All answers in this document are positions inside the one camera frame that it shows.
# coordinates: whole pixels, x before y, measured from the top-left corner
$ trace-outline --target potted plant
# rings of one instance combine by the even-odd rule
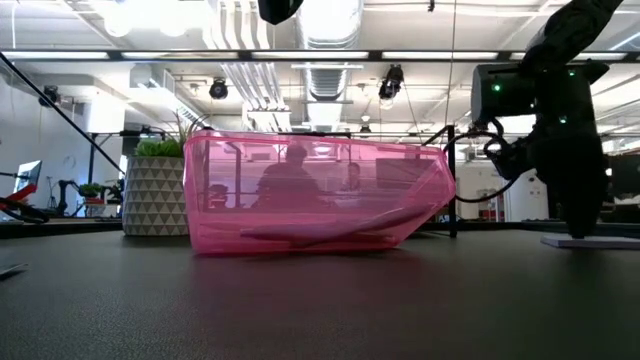
[[[87,217],[101,216],[104,213],[104,201],[98,199],[102,192],[102,185],[98,183],[82,184],[78,186],[78,194],[84,198]]]
[[[102,191],[102,185],[97,183],[82,184],[78,187],[78,189],[78,193],[80,194],[80,196],[84,197],[85,199],[93,199],[100,195],[100,192]]]
[[[141,141],[127,165],[122,225],[126,235],[188,235],[182,178],[184,144],[195,122],[183,126],[175,114],[178,135],[164,141]]]

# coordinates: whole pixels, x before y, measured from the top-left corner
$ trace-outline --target ventilation duct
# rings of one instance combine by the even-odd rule
[[[347,50],[357,46],[363,0],[306,0],[296,16],[298,36],[304,49]],[[316,129],[338,127],[345,99],[348,70],[306,69],[307,117]]]
[[[148,64],[136,64],[129,74],[129,86],[153,92],[159,103],[164,104],[183,119],[193,122],[200,117],[200,114],[194,111],[193,107],[178,98],[176,81],[166,70],[159,75]]]

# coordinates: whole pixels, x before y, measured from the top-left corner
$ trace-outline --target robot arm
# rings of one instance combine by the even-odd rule
[[[622,0],[573,0],[555,12],[531,39],[522,60],[530,72],[557,70],[591,45]]]
[[[605,28],[622,0],[574,0],[547,21],[518,65],[480,65],[473,78],[472,128],[486,132],[502,116],[535,115],[531,133],[514,143],[493,143],[487,157],[512,184],[535,168],[556,192],[574,238],[590,235],[606,194],[604,154],[597,132],[590,85],[606,64],[567,65]]]

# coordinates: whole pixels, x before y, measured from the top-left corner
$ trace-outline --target green plant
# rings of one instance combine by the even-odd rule
[[[84,197],[96,197],[100,195],[100,191],[102,191],[102,185],[100,184],[82,184],[78,187],[79,193]]]
[[[167,134],[169,139],[164,141],[140,141],[136,147],[136,156],[151,156],[151,157],[184,157],[184,144],[189,139],[189,136],[195,131],[197,121],[189,124],[188,126],[183,124],[180,120],[180,116],[174,113],[176,117],[176,124],[178,128],[178,135],[174,136]]]

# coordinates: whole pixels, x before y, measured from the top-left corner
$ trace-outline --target dark gray tabletop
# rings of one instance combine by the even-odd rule
[[[244,259],[120,232],[5,240],[31,268],[0,282],[0,359],[640,359],[640,252],[539,239]]]

